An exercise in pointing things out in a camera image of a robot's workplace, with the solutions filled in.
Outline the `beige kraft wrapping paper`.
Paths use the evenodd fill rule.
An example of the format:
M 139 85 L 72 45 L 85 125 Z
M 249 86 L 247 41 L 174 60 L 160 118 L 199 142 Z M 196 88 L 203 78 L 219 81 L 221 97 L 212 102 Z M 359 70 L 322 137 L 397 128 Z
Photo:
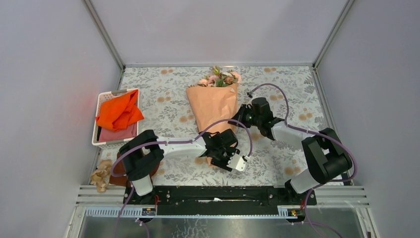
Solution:
M 199 131 L 221 119 L 230 119 L 238 111 L 238 86 L 192 86 L 186 89 L 187 98 L 195 116 Z

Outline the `pink fake flower bouquet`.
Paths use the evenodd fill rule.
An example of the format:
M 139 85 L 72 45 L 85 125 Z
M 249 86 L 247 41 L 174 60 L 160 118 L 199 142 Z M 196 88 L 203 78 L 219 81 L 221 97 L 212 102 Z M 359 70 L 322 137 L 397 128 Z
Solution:
M 239 84 L 242 81 L 242 76 L 234 71 L 223 71 L 221 67 L 215 65 L 212 67 L 211 73 L 200 79 L 197 84 L 189 85 L 188 87 L 227 87 L 233 84 Z

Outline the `tan satin ribbon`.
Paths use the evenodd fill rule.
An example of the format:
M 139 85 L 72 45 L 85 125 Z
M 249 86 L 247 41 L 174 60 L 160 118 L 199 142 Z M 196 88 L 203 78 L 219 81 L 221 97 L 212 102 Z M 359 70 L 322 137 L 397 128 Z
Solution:
M 109 185 L 112 160 L 101 160 L 96 169 L 90 175 L 90 184 L 96 187 L 98 193 L 105 192 Z

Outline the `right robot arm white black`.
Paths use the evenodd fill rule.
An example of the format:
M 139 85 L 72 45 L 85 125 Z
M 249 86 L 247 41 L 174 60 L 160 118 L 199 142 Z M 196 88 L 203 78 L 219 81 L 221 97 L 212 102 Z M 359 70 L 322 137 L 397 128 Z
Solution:
M 242 104 L 231 124 L 255 126 L 262 136 L 303 150 L 307 169 L 285 183 L 284 198 L 290 204 L 297 204 L 309 189 L 330 182 L 353 166 L 333 129 L 316 132 L 293 127 L 285 119 L 275 117 L 263 97 Z

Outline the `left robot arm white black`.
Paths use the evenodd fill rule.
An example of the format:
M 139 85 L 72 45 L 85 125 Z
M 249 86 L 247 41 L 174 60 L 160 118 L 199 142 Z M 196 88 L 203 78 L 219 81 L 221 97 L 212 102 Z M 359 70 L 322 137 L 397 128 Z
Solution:
M 151 172 L 163 159 L 209 157 L 211 164 L 227 171 L 244 171 L 247 159 L 236 148 L 238 139 L 231 129 L 202 132 L 196 138 L 169 138 L 145 130 L 119 149 L 127 180 L 135 189 L 135 198 L 143 204 L 154 196 Z

